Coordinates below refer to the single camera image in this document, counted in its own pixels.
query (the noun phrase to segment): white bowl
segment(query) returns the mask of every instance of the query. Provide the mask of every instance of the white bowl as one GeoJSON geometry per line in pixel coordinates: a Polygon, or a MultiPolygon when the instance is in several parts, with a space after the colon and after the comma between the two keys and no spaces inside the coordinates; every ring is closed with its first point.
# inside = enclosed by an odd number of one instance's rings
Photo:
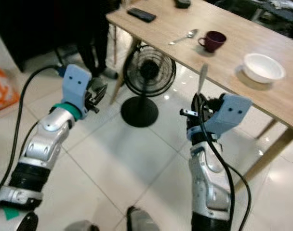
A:
{"type": "Polygon", "coordinates": [[[245,74],[259,83],[271,83],[285,77],[285,69],[274,59],[263,54],[247,54],[244,58],[245,74]]]}

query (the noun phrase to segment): shoe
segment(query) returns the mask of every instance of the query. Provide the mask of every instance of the shoe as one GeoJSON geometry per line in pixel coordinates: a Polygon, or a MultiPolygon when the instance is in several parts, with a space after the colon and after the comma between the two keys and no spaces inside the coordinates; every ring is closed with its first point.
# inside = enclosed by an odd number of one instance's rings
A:
{"type": "Polygon", "coordinates": [[[102,72],[101,72],[102,75],[108,77],[108,78],[111,78],[111,79],[117,79],[118,78],[118,73],[109,68],[109,67],[106,67],[102,72]]]}
{"type": "Polygon", "coordinates": [[[103,80],[100,77],[93,78],[93,79],[91,79],[90,82],[91,82],[91,89],[94,92],[97,92],[98,90],[100,90],[105,85],[103,80]]]}
{"type": "Polygon", "coordinates": [[[65,231],[100,231],[96,225],[93,225],[88,220],[82,220],[70,224],[65,228],[65,231]]]}
{"type": "Polygon", "coordinates": [[[144,210],[131,206],[127,210],[128,231],[160,231],[151,216],[144,210]]]}

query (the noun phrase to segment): electric fan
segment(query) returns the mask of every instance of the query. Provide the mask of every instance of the electric fan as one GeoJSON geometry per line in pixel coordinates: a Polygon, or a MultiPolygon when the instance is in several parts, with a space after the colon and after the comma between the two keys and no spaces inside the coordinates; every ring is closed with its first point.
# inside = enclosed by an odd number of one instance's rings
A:
{"type": "Polygon", "coordinates": [[[172,85],[175,62],[148,45],[139,46],[126,59],[123,71],[125,84],[139,96],[123,103],[121,115],[134,127],[150,126],[158,117],[158,108],[147,97],[163,94],[172,85]]]}

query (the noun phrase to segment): fan base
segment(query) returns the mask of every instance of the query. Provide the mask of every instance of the fan base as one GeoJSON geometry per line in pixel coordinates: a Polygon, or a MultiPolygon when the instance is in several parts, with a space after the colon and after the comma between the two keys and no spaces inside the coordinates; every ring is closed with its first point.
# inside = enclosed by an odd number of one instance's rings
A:
{"type": "Polygon", "coordinates": [[[135,96],[123,103],[121,115],[129,125],[144,128],[157,120],[158,108],[150,99],[135,96]]]}

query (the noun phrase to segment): wooden table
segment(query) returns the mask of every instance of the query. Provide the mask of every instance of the wooden table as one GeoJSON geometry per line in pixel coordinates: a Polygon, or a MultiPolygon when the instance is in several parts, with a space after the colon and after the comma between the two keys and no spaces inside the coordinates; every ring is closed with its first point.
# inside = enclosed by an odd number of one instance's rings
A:
{"type": "MultiPolygon", "coordinates": [[[[207,2],[193,0],[191,3],[188,9],[177,9],[173,0],[139,1],[134,7],[157,16],[150,24],[128,15],[125,10],[108,14],[107,19],[133,36],[131,49],[141,40],[196,73],[208,63],[208,80],[229,92],[250,98],[256,108],[288,127],[245,174],[250,180],[293,140],[293,40],[207,2]],[[227,36],[227,42],[215,54],[205,52],[197,39],[168,45],[194,28],[199,29],[198,38],[207,31],[217,30],[227,36]],[[242,60],[245,54],[254,52],[279,61],[287,77],[271,85],[246,77],[240,69],[242,60]]],[[[121,73],[111,102],[122,80],[121,73]]]]}

